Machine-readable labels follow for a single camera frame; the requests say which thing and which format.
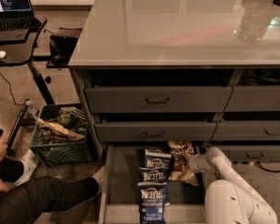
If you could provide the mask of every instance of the floor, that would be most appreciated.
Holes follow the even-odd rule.
[[[77,28],[83,24],[89,14],[87,9],[81,10],[48,10],[36,9],[36,16],[48,18],[46,28],[53,33],[59,27]],[[49,52],[49,33],[42,33],[37,42],[37,52]],[[67,69],[47,69],[46,63],[35,63],[37,70],[43,77],[50,76],[51,83],[48,84],[49,91],[55,104],[78,103],[77,93]],[[37,107],[45,105],[43,97],[40,95],[33,77],[27,65],[19,67],[0,67],[0,73],[10,83],[15,102],[9,92],[9,86],[0,76],[0,128],[9,135],[13,124],[21,110],[21,105],[26,99],[30,99]],[[20,158],[29,147],[34,127],[22,127],[14,141],[14,159]],[[92,175],[98,168],[99,163],[92,165],[79,165],[62,168],[45,168],[39,165],[34,173],[34,177],[42,175],[52,175],[65,179],[80,179]],[[280,162],[264,163],[264,167],[274,170],[280,169]],[[253,163],[234,164],[234,169],[258,191],[264,199],[272,206],[278,216],[280,224],[280,173],[268,173],[260,170]],[[211,181],[214,174],[208,175]],[[36,224],[66,224],[66,223],[95,223],[98,205],[95,202],[84,202],[77,206],[59,213],[44,213]]]

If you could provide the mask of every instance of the white robotic arm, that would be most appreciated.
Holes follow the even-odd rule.
[[[194,173],[215,168],[222,177],[206,191],[206,224],[277,224],[274,210],[234,171],[231,161],[217,147],[191,156],[188,166]]]

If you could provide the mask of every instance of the black cable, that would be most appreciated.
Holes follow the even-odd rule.
[[[263,167],[263,166],[260,164],[259,161],[257,161],[257,162],[255,163],[255,165],[256,165],[258,168],[260,168],[260,169],[262,169],[262,170],[264,170],[264,171],[266,171],[266,172],[270,172],[270,173],[280,173],[280,170],[271,170],[271,169],[267,169],[267,168]]]
[[[2,79],[8,84],[8,86],[9,86],[9,92],[10,92],[10,95],[11,95],[11,97],[12,97],[13,104],[14,104],[14,105],[22,105],[22,104],[16,103],[16,99],[15,99],[13,93],[12,93],[11,84],[10,84],[10,83],[8,82],[8,80],[2,75],[1,72],[0,72],[0,76],[1,76],[1,78],[2,78]]]

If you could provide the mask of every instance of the green crate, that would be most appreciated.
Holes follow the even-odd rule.
[[[44,105],[39,117],[43,120],[56,119],[67,110],[71,111],[75,118],[77,118],[79,124],[87,124],[80,104]],[[46,167],[94,163],[97,157],[89,132],[87,132],[84,140],[78,142],[46,144],[38,124],[34,128],[30,149]]]

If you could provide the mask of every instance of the countertop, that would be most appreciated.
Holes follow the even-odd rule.
[[[273,0],[95,0],[70,67],[280,67]]]

